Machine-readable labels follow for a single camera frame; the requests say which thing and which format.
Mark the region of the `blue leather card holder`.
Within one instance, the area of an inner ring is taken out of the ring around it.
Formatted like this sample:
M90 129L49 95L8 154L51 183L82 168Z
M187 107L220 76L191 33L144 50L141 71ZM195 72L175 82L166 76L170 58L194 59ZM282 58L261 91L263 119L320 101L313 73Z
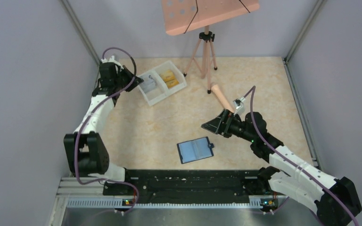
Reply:
M214 156L214 144L208 137L201 137L177 144L181 164L186 164Z

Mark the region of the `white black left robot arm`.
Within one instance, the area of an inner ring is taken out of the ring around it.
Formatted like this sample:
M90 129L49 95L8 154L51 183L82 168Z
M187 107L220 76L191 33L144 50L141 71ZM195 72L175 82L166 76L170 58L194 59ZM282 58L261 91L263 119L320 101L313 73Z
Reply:
M89 108L80 125L64 136L64 147L69 169L77 178L97 177L110 180L120 194L132 190L132 181L125 177L126 170L110 162L101 138L106 119L114 109L120 94L130 92L143 79L113 59L102 59L100 78L93 90Z

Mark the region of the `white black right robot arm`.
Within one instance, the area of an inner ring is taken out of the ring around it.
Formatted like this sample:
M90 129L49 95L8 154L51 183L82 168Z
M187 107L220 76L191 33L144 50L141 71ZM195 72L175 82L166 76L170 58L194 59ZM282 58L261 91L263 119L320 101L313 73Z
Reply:
M338 179L295 155L267 131L259 112L247 113L244 120L224 109L216 118L201 125L225 138L237 136L251 143L253 153L269 163L260 171L257 187L263 194L272 191L287 195L307 207L325 226L358 225L362 205L353 181Z

